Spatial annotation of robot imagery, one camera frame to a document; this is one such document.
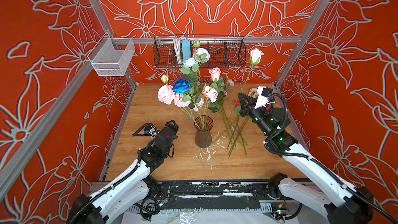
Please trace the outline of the pink rose bunch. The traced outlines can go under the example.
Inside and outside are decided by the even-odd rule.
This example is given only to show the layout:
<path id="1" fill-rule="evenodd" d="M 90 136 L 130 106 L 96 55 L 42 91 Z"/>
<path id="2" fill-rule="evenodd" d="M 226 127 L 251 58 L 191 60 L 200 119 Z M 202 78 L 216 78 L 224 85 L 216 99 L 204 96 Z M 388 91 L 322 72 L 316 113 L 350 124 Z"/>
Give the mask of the pink rose bunch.
<path id="1" fill-rule="evenodd" d="M 258 88 L 251 88 L 251 89 L 249 90 L 249 95 L 250 95 L 252 98 L 257 99 L 257 98 L 258 98 L 258 95 L 259 95 L 259 93 L 257 92 L 257 90 L 258 90 Z"/>

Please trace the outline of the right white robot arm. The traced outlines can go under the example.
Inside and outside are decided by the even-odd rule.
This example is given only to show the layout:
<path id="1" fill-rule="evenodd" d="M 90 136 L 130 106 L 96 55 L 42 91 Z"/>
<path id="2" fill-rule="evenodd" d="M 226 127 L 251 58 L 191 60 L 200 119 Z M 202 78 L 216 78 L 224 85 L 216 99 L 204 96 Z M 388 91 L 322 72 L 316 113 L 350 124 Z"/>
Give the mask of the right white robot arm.
<path id="1" fill-rule="evenodd" d="M 311 208 L 331 224 L 368 224 L 376 211 L 391 223 L 398 221 L 374 204 L 373 194 L 344 180 L 312 156 L 285 128 L 291 123 L 287 102 L 271 88 L 260 86 L 258 97 L 238 94 L 240 115 L 250 117 L 265 136 L 267 151 L 294 165 L 318 190 L 300 184 L 283 173 L 274 175 L 269 184 L 275 198 L 288 197 Z"/>

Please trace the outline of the pink peony stem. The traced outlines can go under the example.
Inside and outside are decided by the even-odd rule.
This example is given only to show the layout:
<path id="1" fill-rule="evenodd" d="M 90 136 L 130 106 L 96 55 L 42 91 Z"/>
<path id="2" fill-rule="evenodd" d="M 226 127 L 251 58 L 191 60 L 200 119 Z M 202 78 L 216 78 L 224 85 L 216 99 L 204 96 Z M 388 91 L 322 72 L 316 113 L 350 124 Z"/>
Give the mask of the pink peony stem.
<path id="1" fill-rule="evenodd" d="M 173 92 L 173 85 L 175 82 L 170 84 L 169 76 L 167 74 L 163 74 L 161 76 L 161 82 L 164 83 L 164 85 L 162 85 L 158 90 L 158 100 L 166 105 L 174 104 L 175 93 Z"/>

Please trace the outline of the white green flower stem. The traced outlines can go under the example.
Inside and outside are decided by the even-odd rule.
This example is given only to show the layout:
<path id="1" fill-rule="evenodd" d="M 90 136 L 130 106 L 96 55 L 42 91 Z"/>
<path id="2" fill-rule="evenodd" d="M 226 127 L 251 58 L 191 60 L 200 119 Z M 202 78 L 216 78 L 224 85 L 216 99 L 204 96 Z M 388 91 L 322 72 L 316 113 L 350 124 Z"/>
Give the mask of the white green flower stem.
<path id="1" fill-rule="evenodd" d="M 201 47 L 201 44 L 198 40 L 191 41 L 191 54 L 192 57 L 189 58 L 185 63 L 183 63 L 182 57 L 182 47 L 181 47 L 181 59 L 182 59 L 182 67 L 180 71 L 186 76 L 187 80 L 191 83 L 191 86 L 195 93 L 200 93 L 204 99 L 204 106 L 201 110 L 199 110 L 198 116 L 206 114 L 206 103 L 205 98 L 202 94 L 204 83 L 203 83 L 203 74 L 200 71 L 202 65 L 209 61 L 210 55 L 209 52 Z"/>

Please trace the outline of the blue rose stem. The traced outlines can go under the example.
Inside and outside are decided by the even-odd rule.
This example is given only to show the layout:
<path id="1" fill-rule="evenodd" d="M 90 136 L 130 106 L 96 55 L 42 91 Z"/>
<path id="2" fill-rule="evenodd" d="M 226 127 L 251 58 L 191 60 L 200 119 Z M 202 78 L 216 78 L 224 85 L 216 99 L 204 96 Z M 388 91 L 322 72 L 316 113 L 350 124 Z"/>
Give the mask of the blue rose stem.
<path id="1" fill-rule="evenodd" d="M 193 113 L 204 106 L 202 95 L 194 94 L 190 82 L 185 78 L 177 79 L 173 85 L 173 92 L 175 93 L 174 104 L 194 121 L 196 128 L 202 130 L 202 119 L 196 120 Z"/>

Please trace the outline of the dark smoked glass vase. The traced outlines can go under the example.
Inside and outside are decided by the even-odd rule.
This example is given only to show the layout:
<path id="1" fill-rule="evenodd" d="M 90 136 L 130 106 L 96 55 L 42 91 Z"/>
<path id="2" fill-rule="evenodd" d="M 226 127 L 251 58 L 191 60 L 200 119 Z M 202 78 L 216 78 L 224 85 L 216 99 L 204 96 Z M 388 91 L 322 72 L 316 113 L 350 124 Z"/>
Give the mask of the dark smoked glass vase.
<path id="1" fill-rule="evenodd" d="M 212 144 L 211 130 L 214 121 L 207 115 L 201 115 L 195 119 L 195 143 L 200 148 L 207 148 Z"/>

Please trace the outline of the white pink rose stem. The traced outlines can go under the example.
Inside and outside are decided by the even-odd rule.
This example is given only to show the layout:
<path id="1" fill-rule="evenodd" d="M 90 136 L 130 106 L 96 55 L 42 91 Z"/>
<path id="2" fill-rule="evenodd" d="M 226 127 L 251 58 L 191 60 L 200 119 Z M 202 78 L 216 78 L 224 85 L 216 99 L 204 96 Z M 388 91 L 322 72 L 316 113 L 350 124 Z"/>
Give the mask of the white pink rose stem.
<path id="1" fill-rule="evenodd" d="M 245 89 L 245 86 L 246 86 L 248 80 L 252 78 L 254 67 L 260 63 L 261 57 L 263 55 L 264 55 L 264 53 L 261 50 L 259 50 L 258 48 L 251 50 L 250 58 L 249 58 L 250 67 L 248 70 L 247 77 L 246 77 L 244 84 L 241 88 L 241 92 L 243 92 L 243 90 Z M 226 129 L 214 140 L 214 142 L 217 142 L 225 133 L 227 135 L 229 135 L 231 132 L 231 137 L 234 137 L 234 130 L 231 131 L 230 129 L 234 128 L 235 122 L 239 122 L 240 115 L 238 113 L 236 120 L 231 123 L 229 123 L 229 118 L 226 117 L 225 113 L 223 113 L 222 117 L 228 125 L 227 125 Z"/>

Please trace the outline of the red rose stem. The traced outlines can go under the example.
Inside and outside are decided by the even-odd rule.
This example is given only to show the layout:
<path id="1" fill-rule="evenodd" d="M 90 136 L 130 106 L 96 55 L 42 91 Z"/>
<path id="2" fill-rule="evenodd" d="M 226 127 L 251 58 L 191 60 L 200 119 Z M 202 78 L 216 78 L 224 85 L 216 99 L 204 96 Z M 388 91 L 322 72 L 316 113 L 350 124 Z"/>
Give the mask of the red rose stem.
<path id="1" fill-rule="evenodd" d="M 244 154 L 247 155 L 247 146 L 248 143 L 243 137 L 243 130 L 245 125 L 248 122 L 247 117 L 243 117 L 240 114 L 241 111 L 241 103 L 239 100 L 234 101 L 234 113 L 236 114 L 235 119 L 229 125 L 230 128 L 230 141 L 227 147 L 227 152 L 229 157 L 232 155 L 233 151 L 237 148 L 237 145 L 241 145 L 244 151 Z"/>

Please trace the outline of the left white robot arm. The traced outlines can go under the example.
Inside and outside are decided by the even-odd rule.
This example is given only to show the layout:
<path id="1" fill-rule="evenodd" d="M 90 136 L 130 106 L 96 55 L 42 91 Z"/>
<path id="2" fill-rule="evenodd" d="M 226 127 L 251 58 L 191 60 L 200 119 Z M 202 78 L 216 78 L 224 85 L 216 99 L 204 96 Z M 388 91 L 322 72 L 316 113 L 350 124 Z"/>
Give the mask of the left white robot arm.
<path id="1" fill-rule="evenodd" d="M 162 130 L 155 129 L 153 139 L 137 151 L 137 159 L 116 179 L 89 196 L 81 194 L 73 203 L 68 224 L 111 224 L 129 207 L 156 215 L 160 203 L 153 196 L 158 185 L 151 173 L 174 155 L 173 141 L 179 126 L 174 120 Z"/>

